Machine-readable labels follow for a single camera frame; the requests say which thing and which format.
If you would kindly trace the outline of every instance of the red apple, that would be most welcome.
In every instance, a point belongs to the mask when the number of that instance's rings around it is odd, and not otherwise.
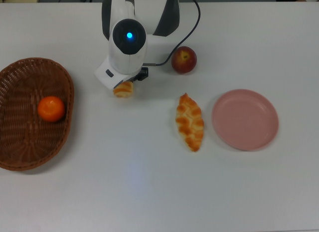
[[[180,74],[190,72],[197,63],[196,53],[188,46],[181,46],[174,52],[171,65]]]

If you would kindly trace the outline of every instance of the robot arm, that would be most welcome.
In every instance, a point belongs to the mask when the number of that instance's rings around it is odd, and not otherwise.
[[[178,0],[104,0],[103,34],[109,54],[96,77],[109,89],[141,71],[147,35],[167,36],[179,26]]]

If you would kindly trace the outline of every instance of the white table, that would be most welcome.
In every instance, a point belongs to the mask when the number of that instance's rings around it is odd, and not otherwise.
[[[2,4],[0,68],[26,57],[53,59],[71,74],[69,138],[47,164],[0,169],[3,232],[261,232],[319,229],[319,6],[202,3],[184,45],[195,71],[150,68],[128,100],[93,72],[107,54],[101,4]],[[193,27],[151,37],[147,62],[161,62]],[[259,152],[224,144],[211,124],[216,99],[246,88],[276,107],[280,130]],[[191,153],[174,123],[187,92],[202,108],[205,136]]]

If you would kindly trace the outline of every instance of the plate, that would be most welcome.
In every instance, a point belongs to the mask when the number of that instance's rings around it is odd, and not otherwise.
[[[244,151],[266,147],[279,128],[278,115],[271,102],[246,89],[223,94],[213,107],[212,122],[224,142]]]

